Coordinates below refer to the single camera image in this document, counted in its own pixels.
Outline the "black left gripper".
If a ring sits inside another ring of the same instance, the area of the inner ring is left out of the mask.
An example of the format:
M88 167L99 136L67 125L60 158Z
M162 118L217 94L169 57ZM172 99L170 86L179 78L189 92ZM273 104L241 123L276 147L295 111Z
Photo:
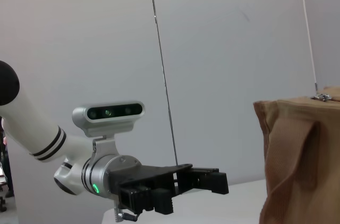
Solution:
M226 173L219 169L192 168L191 164L171 167L137 165L110 171L109 192L118 196L120 205L134 214L155 211L173 213L172 198L192 189L229 193Z

